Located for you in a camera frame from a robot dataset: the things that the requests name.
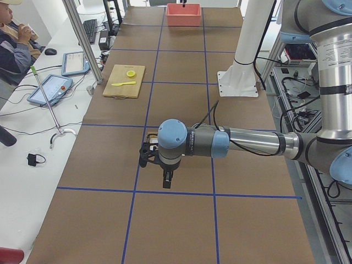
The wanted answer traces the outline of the yellow plastic knife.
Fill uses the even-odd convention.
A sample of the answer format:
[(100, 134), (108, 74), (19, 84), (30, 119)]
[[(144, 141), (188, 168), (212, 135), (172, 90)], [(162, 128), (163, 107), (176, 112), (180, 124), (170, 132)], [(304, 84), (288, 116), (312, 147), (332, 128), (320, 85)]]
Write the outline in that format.
[(128, 82), (119, 82), (119, 83), (112, 83), (112, 86), (118, 87), (123, 85), (135, 85), (136, 81), (128, 81)]

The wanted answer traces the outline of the yellow lemon slices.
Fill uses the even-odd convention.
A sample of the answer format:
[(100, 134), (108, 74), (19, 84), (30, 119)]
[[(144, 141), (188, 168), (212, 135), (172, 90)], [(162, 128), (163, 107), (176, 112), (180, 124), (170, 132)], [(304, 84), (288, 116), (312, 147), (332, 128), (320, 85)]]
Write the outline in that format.
[(134, 70), (129, 70), (126, 72), (127, 77), (133, 78), (136, 75), (136, 72)]

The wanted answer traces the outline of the wooden cutting board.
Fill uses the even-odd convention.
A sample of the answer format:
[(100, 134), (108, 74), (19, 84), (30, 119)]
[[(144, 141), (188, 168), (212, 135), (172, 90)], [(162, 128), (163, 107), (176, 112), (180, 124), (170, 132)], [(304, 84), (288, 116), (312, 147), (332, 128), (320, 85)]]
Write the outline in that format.
[[(145, 66), (142, 65), (123, 65), (115, 64), (109, 76), (107, 84), (103, 91), (104, 97), (119, 97), (119, 98), (138, 98), (142, 80), (145, 73)], [(136, 75), (129, 78), (126, 72), (134, 70)], [(123, 83), (128, 81), (136, 81), (135, 85), (112, 86), (112, 83)]]

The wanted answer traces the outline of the teach pendant near board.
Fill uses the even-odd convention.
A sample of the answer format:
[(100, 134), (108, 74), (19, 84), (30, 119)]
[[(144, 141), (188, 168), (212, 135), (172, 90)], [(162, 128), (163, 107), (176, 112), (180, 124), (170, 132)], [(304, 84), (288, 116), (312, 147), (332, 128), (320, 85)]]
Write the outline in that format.
[[(42, 82), (43, 90), (51, 106), (55, 105), (71, 89), (73, 79), (61, 75), (50, 74)], [(45, 98), (39, 87), (27, 98), (27, 101), (37, 105), (46, 105)]]

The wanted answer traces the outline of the teach pendant far side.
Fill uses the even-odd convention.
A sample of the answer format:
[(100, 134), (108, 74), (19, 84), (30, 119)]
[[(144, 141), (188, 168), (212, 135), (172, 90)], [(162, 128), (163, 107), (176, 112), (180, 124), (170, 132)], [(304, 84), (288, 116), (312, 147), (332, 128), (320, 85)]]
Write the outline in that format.
[(90, 70), (89, 62), (84, 52), (64, 53), (62, 61), (62, 76), (85, 74)]

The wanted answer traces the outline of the black power adapter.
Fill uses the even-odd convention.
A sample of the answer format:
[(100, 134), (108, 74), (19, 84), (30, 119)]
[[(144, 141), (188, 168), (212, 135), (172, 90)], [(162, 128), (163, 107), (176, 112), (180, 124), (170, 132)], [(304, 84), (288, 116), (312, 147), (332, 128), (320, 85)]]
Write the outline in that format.
[(101, 51), (107, 51), (110, 49), (110, 35), (108, 30), (100, 31), (98, 46)]

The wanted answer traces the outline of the pink plastic bin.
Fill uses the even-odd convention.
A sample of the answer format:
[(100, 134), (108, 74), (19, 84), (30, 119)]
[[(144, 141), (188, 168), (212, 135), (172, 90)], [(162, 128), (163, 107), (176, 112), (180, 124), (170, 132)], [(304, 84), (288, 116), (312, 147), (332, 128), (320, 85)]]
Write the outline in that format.
[(166, 17), (168, 26), (200, 26), (201, 6), (198, 3), (168, 3)]

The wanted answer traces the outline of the black keyboard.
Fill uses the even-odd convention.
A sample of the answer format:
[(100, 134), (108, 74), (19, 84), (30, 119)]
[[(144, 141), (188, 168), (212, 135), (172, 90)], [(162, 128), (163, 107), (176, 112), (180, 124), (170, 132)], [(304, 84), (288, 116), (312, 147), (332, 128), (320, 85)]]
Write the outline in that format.
[(95, 43), (97, 33), (97, 19), (85, 20), (82, 25), (89, 43)]

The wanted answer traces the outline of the black computer mouse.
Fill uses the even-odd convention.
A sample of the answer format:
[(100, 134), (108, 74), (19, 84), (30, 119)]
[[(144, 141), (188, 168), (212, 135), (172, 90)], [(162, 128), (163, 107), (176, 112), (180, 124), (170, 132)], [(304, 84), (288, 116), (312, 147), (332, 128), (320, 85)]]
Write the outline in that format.
[(57, 50), (53, 48), (47, 48), (45, 49), (45, 55), (47, 56), (53, 56), (57, 54)]

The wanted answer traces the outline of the metal grabber stick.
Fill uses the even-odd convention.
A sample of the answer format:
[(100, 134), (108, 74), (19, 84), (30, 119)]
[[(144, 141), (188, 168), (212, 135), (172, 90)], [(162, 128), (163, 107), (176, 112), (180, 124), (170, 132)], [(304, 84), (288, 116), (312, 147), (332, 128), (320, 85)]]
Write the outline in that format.
[(39, 79), (39, 76), (37, 74), (37, 71), (36, 71), (35, 67), (32, 65), (30, 68), (32, 70), (32, 73), (34, 74), (34, 77), (37, 80), (38, 86), (39, 86), (39, 88), (40, 88), (40, 90), (41, 90), (41, 92), (43, 94), (43, 97), (45, 99), (46, 105), (47, 105), (47, 107), (48, 107), (48, 109), (50, 111), (50, 114), (51, 114), (51, 116), (53, 118), (53, 121), (54, 121), (54, 123), (56, 125), (56, 128), (58, 130), (58, 133), (52, 135), (52, 137), (50, 139), (49, 148), (53, 149), (53, 147), (54, 147), (54, 139), (55, 139), (56, 136), (62, 136), (62, 135), (67, 134), (67, 133), (71, 133), (71, 134), (77, 136), (77, 132), (74, 129), (71, 129), (71, 128), (62, 128), (61, 125), (58, 123), (58, 120), (57, 120), (57, 118), (56, 118), (56, 116), (54, 114), (52, 106), (50, 105), (50, 101), (49, 101), (49, 99), (48, 99), (48, 97), (47, 97), (47, 95), (46, 95), (46, 93), (44, 91), (43, 85), (42, 85), (42, 83), (41, 83), (41, 81)]

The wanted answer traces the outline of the red cylinder object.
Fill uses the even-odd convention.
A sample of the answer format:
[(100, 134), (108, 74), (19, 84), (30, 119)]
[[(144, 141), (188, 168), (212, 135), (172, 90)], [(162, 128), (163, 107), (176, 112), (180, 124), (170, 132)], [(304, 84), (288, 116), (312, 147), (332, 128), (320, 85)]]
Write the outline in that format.
[(7, 247), (0, 248), (1, 264), (19, 264), (24, 259), (23, 250), (11, 249)]

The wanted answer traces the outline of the seated person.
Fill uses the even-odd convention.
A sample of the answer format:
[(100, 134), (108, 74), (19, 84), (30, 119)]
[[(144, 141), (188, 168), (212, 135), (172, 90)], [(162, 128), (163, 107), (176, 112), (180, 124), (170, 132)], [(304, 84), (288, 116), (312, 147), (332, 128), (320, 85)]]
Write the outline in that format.
[(31, 27), (13, 21), (10, 6), (21, 3), (1, 1), (1, 80), (9, 85), (18, 85), (45, 49)]

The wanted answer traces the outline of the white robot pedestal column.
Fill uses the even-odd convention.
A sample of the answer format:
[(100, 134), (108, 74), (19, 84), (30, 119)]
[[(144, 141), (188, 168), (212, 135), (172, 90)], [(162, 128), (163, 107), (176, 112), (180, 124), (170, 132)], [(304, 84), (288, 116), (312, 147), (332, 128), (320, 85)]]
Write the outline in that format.
[(248, 2), (233, 64), (227, 71), (219, 71), (218, 89), (221, 97), (257, 97), (254, 70), (265, 28), (271, 21), (276, 1)]

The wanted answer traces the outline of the aluminium frame post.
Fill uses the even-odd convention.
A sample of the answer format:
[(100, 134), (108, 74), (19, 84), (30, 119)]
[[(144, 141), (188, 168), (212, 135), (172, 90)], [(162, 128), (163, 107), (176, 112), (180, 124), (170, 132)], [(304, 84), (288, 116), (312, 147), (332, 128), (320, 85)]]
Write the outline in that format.
[(90, 69), (95, 77), (95, 80), (97, 84), (101, 84), (103, 81), (103, 77), (97, 65), (95, 55), (90, 46), (89, 40), (86, 36), (83, 24), (76, 9), (76, 5), (73, 0), (62, 0), (62, 2), (65, 7), (68, 18), (71, 22), (72, 28), (75, 32), (75, 35), (79, 41), (79, 44), (85, 54), (86, 59), (88, 60)]

